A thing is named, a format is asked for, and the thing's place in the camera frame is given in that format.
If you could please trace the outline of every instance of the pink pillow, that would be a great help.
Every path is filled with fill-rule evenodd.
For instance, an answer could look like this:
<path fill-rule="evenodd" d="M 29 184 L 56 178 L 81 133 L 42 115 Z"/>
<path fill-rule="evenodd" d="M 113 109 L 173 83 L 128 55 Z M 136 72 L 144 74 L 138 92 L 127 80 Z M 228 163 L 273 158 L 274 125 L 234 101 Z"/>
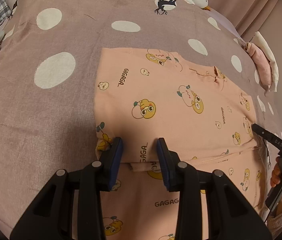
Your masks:
<path fill-rule="evenodd" d="M 271 85 L 272 73 L 268 59 L 263 51 L 254 43 L 247 42 L 244 50 L 249 54 L 259 72 L 260 81 L 263 85 Z"/>

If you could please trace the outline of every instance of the silver screw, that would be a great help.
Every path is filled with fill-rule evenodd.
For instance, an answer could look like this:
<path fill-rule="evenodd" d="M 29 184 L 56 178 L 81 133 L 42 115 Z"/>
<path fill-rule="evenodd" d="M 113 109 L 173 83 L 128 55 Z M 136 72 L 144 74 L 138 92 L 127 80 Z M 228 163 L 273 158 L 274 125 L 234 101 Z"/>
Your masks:
<path fill-rule="evenodd" d="M 218 177 L 222 177 L 224 173 L 223 173 L 223 171 L 215 170 L 215 171 L 214 171 L 214 174 L 215 174 L 216 176 L 218 176 Z"/>
<path fill-rule="evenodd" d="M 97 167 L 100 167 L 102 165 L 102 163 L 100 161 L 94 161 L 92 162 L 92 166 L 97 168 Z"/>
<path fill-rule="evenodd" d="M 65 170 L 60 169 L 57 171 L 57 176 L 63 176 L 65 174 Z"/>
<path fill-rule="evenodd" d="M 184 169 L 184 168 L 186 168 L 186 167 L 188 166 L 188 164 L 185 163 L 185 162 L 179 162 L 179 163 L 178 163 L 178 166 L 179 166 L 179 168 Z"/>

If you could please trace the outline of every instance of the white polka dot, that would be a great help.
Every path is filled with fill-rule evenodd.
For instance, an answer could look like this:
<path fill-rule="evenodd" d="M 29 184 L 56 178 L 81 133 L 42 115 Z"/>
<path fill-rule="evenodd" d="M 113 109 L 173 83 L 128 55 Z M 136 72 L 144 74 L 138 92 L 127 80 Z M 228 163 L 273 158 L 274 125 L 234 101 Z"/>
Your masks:
<path fill-rule="evenodd" d="M 201 53 L 203 55 L 207 56 L 207 50 L 204 47 L 204 45 L 195 39 L 189 39 L 188 44 L 191 46 L 192 49 L 194 49 L 196 52 Z"/>
<path fill-rule="evenodd" d="M 155 5 L 157 6 L 158 0 L 154 0 L 154 3 L 155 3 Z M 171 5 L 171 4 L 166 4 L 166 5 L 164 5 L 164 9 L 165 9 L 166 11 L 172 10 L 172 9 L 174 9 L 175 7 L 176 7 L 176 2 L 175 2 L 175 6 L 174 6 L 174 5 Z"/>
<path fill-rule="evenodd" d="M 48 57 L 37 68 L 34 83 L 43 89 L 52 88 L 71 76 L 75 59 L 68 52 L 60 52 Z"/>
<path fill-rule="evenodd" d="M 259 105 L 261 107 L 262 112 L 265 112 L 265 105 L 263 104 L 263 102 L 261 101 L 261 99 L 258 96 L 258 101 L 259 101 Z"/>
<path fill-rule="evenodd" d="M 240 59 L 239 59 L 237 56 L 233 55 L 233 56 L 231 57 L 231 62 L 232 62 L 233 67 L 234 67 L 238 72 L 242 72 L 241 61 L 240 61 Z"/>
<path fill-rule="evenodd" d="M 37 26 L 41 30 L 48 30 L 56 26 L 62 19 L 62 13 L 56 8 L 47 8 L 39 12 Z"/>
<path fill-rule="evenodd" d="M 272 109 L 272 106 L 270 105 L 270 103 L 269 103 L 269 102 L 268 102 L 268 108 L 270 108 L 271 113 L 274 115 L 274 113 L 273 113 L 273 109 Z"/>
<path fill-rule="evenodd" d="M 209 18 L 207 19 L 207 21 L 208 21 L 211 25 L 213 25 L 215 28 L 217 28 L 218 30 L 221 30 L 221 29 L 218 27 L 218 24 L 217 24 L 216 20 L 214 20 L 212 17 L 209 17 Z"/>
<path fill-rule="evenodd" d="M 260 77 L 259 77 L 259 73 L 258 73 L 257 70 L 254 71 L 254 78 L 255 78 L 255 82 L 256 82 L 257 84 L 259 84 L 259 82 L 260 82 Z"/>
<path fill-rule="evenodd" d="M 129 21 L 115 21 L 111 24 L 111 26 L 113 29 L 117 31 L 129 32 L 129 33 L 135 33 L 141 29 L 139 25 Z"/>
<path fill-rule="evenodd" d="M 4 39 L 2 41 L 4 41 L 7 37 L 10 37 L 13 34 L 15 26 L 16 25 L 14 24 L 12 30 L 6 33 L 6 35 L 4 36 Z"/>

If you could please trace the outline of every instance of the orange beak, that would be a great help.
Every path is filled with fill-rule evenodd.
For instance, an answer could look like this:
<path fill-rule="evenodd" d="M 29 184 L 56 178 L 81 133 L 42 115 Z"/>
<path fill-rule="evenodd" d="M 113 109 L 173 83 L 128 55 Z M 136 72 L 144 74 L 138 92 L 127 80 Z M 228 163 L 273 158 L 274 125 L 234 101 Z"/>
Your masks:
<path fill-rule="evenodd" d="M 208 11 L 211 11 L 211 8 L 210 8 L 210 6 L 206 6 L 206 7 L 202 8 L 202 10 L 208 10 Z"/>

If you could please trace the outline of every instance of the bed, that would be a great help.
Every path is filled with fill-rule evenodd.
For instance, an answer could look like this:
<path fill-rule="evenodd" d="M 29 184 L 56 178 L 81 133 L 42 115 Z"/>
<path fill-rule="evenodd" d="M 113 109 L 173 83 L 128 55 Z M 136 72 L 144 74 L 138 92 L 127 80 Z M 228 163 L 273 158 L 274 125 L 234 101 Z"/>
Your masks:
<path fill-rule="evenodd" d="M 0 51 L 0 230 L 6 237 L 56 170 L 78 170 L 96 159 L 94 90 L 104 47 L 178 51 L 190 62 L 217 66 L 252 97 L 257 124 L 282 136 L 273 92 L 260 85 L 238 34 L 213 11 L 176 0 L 161 15 L 155 1 L 18 0 Z M 267 171 L 277 152 L 260 144 Z M 264 182 L 265 196 L 269 176 Z"/>

